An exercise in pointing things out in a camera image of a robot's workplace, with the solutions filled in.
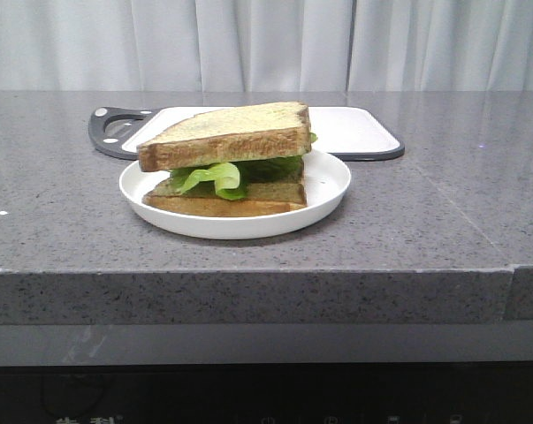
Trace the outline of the green lettuce leaf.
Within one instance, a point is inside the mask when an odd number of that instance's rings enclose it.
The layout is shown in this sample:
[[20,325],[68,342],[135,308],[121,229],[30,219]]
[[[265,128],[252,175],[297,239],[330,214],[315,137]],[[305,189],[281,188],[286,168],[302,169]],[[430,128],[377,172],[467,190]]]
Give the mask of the green lettuce leaf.
[[[311,138],[313,145],[317,136],[311,132]],[[257,179],[260,181],[271,181],[283,177],[290,171],[297,170],[300,166],[305,168],[303,156],[212,163],[195,167],[169,169],[169,178],[172,179],[172,188],[181,194],[186,193],[201,182],[212,182],[218,196],[227,200],[236,200],[246,196],[247,181],[251,178],[252,173],[255,172]]]

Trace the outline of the toasted bread slice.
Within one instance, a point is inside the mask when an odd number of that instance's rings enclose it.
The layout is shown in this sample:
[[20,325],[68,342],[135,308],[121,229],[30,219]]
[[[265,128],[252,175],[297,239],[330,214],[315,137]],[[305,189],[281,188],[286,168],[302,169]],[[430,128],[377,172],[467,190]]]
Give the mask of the toasted bread slice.
[[308,105],[269,102],[184,119],[137,147],[141,170],[178,169],[305,155],[311,150]]
[[184,194],[172,188],[172,179],[157,184],[142,197],[150,207],[190,216],[252,217],[290,212],[307,206],[304,168],[283,177],[260,181],[251,174],[246,196],[227,200],[218,196],[212,182],[201,182]]

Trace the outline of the white round plate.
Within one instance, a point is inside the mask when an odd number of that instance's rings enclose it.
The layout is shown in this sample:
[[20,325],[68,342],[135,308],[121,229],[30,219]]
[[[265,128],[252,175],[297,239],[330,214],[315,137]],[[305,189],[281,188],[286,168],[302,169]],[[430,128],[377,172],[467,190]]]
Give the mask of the white round plate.
[[346,164],[316,149],[305,155],[304,163],[308,206],[269,216],[190,216],[152,208],[142,202],[142,197],[164,180],[167,173],[143,172],[137,161],[121,172],[118,184],[132,210],[163,230],[200,239],[258,239],[308,227],[327,217],[340,204],[352,178]]

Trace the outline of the white cutting board grey rim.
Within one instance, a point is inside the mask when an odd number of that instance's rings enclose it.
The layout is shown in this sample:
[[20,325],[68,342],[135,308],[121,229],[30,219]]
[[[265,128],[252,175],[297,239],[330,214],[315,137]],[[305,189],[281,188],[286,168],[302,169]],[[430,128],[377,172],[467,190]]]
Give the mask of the white cutting board grey rim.
[[[91,114],[88,134],[100,152],[137,159],[137,146],[169,126],[212,107],[178,106],[153,110],[100,107]],[[314,148],[346,162],[381,161],[402,156],[405,146],[368,111],[354,107],[314,106],[309,110]]]

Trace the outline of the black appliance front panel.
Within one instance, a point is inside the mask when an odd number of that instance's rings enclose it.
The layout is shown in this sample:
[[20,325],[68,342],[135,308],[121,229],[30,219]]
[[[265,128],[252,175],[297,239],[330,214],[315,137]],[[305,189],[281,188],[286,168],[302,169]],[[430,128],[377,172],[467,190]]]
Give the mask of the black appliance front panel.
[[533,362],[0,367],[0,423],[533,423]]

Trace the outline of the white pleated curtain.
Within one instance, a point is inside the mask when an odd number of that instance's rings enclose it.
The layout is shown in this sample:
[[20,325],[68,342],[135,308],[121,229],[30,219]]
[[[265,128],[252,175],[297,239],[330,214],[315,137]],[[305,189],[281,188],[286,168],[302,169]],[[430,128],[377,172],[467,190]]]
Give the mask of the white pleated curtain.
[[0,90],[533,91],[533,1],[0,1]]

